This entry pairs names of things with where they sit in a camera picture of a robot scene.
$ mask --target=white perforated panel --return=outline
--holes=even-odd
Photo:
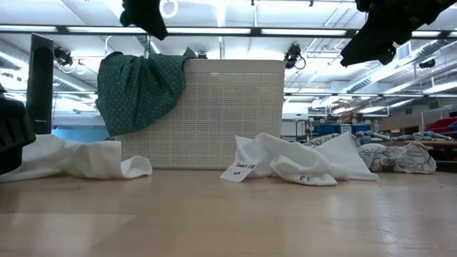
[[[226,168],[234,136],[280,136],[282,61],[191,60],[178,105],[146,130],[117,139],[123,158],[147,157],[157,167]]]

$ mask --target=black speaker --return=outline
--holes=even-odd
[[[54,42],[32,34],[26,108],[38,135],[51,133],[53,72]]]

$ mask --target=ceiling beam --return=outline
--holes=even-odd
[[[357,29],[339,28],[275,28],[275,27],[167,27],[169,36],[225,36],[265,38],[310,38],[310,39],[352,39]],[[121,26],[62,26],[38,24],[0,24],[0,34],[56,34],[81,36],[142,36],[146,32],[139,27]],[[412,39],[457,39],[457,31],[435,30],[415,31]]]

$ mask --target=white tag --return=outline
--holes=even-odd
[[[257,163],[235,161],[224,173],[222,173],[220,178],[233,182],[242,182],[256,167]]]

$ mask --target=patterned fabric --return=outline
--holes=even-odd
[[[433,173],[436,162],[418,142],[406,146],[369,143],[358,149],[359,156],[372,172]]]
[[[308,142],[305,143],[305,146],[309,146],[309,147],[320,146],[321,144],[323,144],[333,138],[336,138],[337,136],[340,136],[340,134],[333,133],[333,134],[329,134],[329,135],[325,135],[325,136],[319,136],[319,137],[310,139]],[[351,140],[355,147],[360,147],[360,145],[361,145],[360,141],[357,139],[356,136],[351,135]]]
[[[152,54],[148,59],[115,52],[100,64],[96,106],[110,136],[145,129],[167,114],[186,88],[188,56]]]

